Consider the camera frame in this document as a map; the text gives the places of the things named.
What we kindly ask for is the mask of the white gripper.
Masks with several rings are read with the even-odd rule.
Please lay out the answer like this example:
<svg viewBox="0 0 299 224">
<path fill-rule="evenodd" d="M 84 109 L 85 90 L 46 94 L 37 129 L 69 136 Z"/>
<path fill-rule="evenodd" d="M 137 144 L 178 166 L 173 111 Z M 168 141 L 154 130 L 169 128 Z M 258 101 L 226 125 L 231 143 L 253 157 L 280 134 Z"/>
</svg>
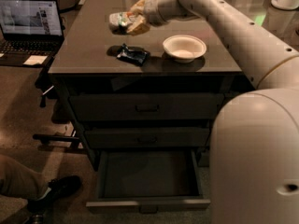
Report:
<svg viewBox="0 0 299 224">
<path fill-rule="evenodd" d="M 150 29 L 151 25 L 165 25 L 171 20 L 184 20 L 187 10 L 178 0 L 139 0 L 131 6 L 130 11 L 138 15 L 133 18 L 127 28 L 129 35 L 142 35 Z"/>
</svg>

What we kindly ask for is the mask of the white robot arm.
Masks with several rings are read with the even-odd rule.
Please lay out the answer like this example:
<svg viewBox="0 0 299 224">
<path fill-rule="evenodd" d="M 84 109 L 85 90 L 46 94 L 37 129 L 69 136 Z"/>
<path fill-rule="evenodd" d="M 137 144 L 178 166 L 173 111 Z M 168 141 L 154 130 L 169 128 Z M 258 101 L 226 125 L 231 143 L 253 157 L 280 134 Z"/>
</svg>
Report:
<svg viewBox="0 0 299 224">
<path fill-rule="evenodd" d="M 211 224 L 299 224 L 299 54 L 224 0 L 140 0 L 154 25 L 206 19 L 252 84 L 210 138 Z"/>
</svg>

